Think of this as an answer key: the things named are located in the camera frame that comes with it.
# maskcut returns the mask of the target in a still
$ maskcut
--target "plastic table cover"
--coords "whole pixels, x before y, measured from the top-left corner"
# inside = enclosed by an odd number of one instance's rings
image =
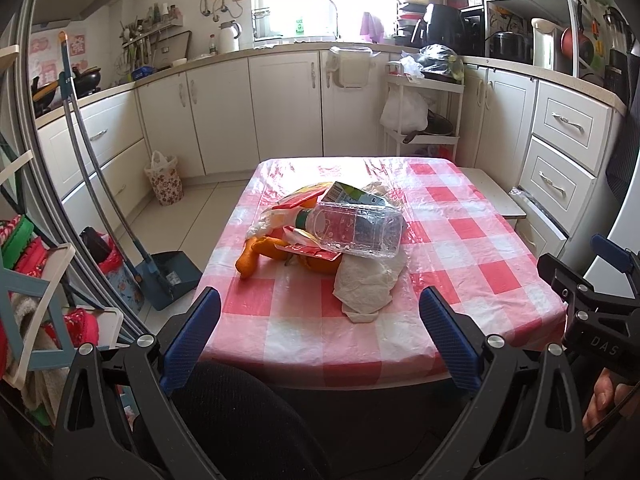
[[[260,258],[240,280],[234,267],[248,227],[269,205],[308,184],[381,182],[402,202],[408,264],[392,301],[353,324],[333,296],[334,277]],[[437,286],[486,333],[540,348],[564,329],[562,301],[491,203],[448,160],[420,157],[282,158],[255,170],[214,249],[195,297],[213,286],[222,316],[201,359],[295,388],[379,388],[446,377],[418,316],[418,296]]]

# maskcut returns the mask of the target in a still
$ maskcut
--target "floral trash bin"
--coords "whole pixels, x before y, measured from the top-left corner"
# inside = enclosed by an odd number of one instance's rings
[[[182,181],[178,175],[178,159],[171,155],[166,158],[160,152],[153,152],[151,165],[145,168],[146,176],[151,182],[160,205],[171,205],[180,202],[184,196]]]
[[[103,237],[103,239],[109,245],[111,253],[103,262],[98,264],[98,267],[113,288],[118,291],[124,302],[137,314],[145,303],[145,297],[129,269],[125,267],[122,255],[111,237]]]

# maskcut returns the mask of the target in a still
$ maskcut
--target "black pants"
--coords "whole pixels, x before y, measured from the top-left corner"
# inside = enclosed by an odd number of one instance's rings
[[[182,420],[227,480],[326,480],[326,456],[300,416],[253,376],[198,363],[172,395]],[[162,467],[139,417],[134,438],[143,457]]]

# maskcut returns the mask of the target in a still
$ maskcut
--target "human hand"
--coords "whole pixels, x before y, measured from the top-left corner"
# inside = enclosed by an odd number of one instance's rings
[[[589,431],[598,424],[609,412],[611,403],[613,402],[615,405],[618,405],[632,388],[633,387],[628,384],[619,384],[614,391],[611,371],[604,368],[593,387],[591,402],[589,403],[587,412],[582,418],[584,431]],[[620,410],[620,414],[624,416],[633,415],[639,402],[640,396],[635,396]]]

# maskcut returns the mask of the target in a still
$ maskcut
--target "metal screw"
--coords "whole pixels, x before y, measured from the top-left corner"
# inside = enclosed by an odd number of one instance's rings
[[[502,348],[504,346],[504,339],[499,335],[491,335],[486,339],[486,342],[491,348]]]
[[[151,334],[141,335],[138,338],[137,343],[138,343],[138,346],[142,348],[146,348],[148,346],[151,346],[154,343],[154,337]]]
[[[80,355],[89,355],[94,350],[94,346],[91,343],[84,343],[78,349]]]
[[[557,345],[556,343],[551,343],[548,347],[546,347],[546,349],[549,350],[549,353],[555,356],[562,355],[562,347],[560,345]]]

